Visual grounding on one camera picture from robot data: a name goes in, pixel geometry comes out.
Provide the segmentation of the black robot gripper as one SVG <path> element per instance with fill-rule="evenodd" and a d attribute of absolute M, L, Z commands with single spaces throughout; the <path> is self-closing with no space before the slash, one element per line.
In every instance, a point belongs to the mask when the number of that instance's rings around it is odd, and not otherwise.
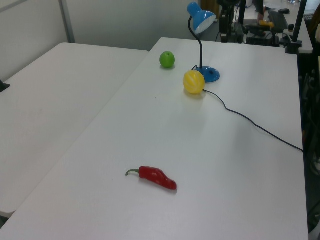
<path fill-rule="evenodd" d="M 223 9 L 219 16 L 219 32 L 221 43 L 235 43 L 236 34 L 232 33 L 232 24 L 234 22 L 234 9 Z"/>

